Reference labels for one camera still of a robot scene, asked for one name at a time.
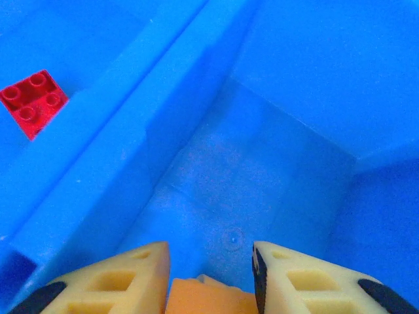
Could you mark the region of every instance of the red lego brick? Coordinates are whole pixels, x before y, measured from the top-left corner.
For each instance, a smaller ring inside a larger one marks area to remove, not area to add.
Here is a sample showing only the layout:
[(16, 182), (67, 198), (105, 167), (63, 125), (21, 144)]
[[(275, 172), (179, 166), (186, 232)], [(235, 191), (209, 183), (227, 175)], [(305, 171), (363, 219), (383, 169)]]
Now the red lego brick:
[(6, 87), (0, 100), (32, 141), (67, 103), (68, 97), (46, 70)]

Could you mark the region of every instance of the orange object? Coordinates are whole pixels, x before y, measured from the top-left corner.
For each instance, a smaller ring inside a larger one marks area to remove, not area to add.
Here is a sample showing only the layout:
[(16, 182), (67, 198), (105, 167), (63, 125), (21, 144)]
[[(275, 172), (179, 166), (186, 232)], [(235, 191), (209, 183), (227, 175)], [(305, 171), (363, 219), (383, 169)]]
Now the orange object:
[(255, 295), (239, 289), (174, 279), (166, 314), (258, 314)]

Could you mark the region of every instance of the blue plastic surface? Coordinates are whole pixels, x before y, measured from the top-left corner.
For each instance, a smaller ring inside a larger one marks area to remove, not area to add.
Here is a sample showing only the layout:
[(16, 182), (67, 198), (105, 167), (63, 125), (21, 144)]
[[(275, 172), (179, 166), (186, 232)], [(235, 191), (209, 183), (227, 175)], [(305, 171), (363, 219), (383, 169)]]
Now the blue plastic surface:
[[(414, 2), (29, 2), (1, 12), (27, 60), (1, 84), (46, 67), (71, 101), (32, 143), (0, 113), (0, 312), (156, 240), (172, 278), (252, 291), (262, 239), (419, 307)], [(48, 18), (68, 38), (22, 40)]]

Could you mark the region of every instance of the orange block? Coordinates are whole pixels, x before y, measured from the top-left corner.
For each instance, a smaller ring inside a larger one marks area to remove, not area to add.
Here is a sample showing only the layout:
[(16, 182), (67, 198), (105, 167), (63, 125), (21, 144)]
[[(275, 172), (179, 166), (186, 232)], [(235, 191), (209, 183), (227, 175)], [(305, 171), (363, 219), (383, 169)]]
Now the orange block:
[(166, 314), (258, 314), (255, 295), (238, 289), (174, 279)]

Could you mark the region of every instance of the small hole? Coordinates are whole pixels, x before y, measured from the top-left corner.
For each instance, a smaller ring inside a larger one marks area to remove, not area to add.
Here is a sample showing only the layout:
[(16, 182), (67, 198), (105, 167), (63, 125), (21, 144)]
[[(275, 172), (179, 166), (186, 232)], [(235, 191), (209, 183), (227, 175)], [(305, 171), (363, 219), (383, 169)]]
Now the small hole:
[(87, 291), (125, 291), (135, 276), (134, 271), (108, 271), (96, 278)]
[(42, 73), (37, 73), (37, 74), (32, 75), (29, 81), (33, 86), (39, 87), (45, 84), (46, 78)]
[(280, 260), (281, 258), (289, 258), (288, 255), (280, 252), (280, 251), (272, 251), (272, 256), (274, 258), (277, 258), (278, 260)]
[(305, 304), (311, 314), (361, 314), (361, 311), (349, 300), (310, 299)]
[(134, 254), (132, 256), (132, 258), (137, 258), (138, 260), (143, 260), (143, 259), (149, 257), (150, 254), (151, 254), (150, 251), (144, 251), (144, 252), (140, 252), (140, 253)]
[(57, 94), (48, 94), (46, 97), (46, 103), (48, 106), (55, 107), (60, 103), (61, 99)]
[(25, 121), (32, 121), (36, 114), (37, 112), (32, 107), (23, 107), (19, 110), (19, 117)]
[(5, 90), (3, 90), (2, 95), (7, 100), (15, 100), (15, 99), (19, 98), (20, 90), (19, 90), (19, 88), (15, 87), (15, 86), (10, 86), (10, 87), (6, 88)]
[(336, 281), (323, 270), (295, 270), (289, 271), (287, 276), (295, 287), (295, 290), (340, 290)]
[(71, 303), (65, 314), (108, 314), (112, 307), (109, 303)]

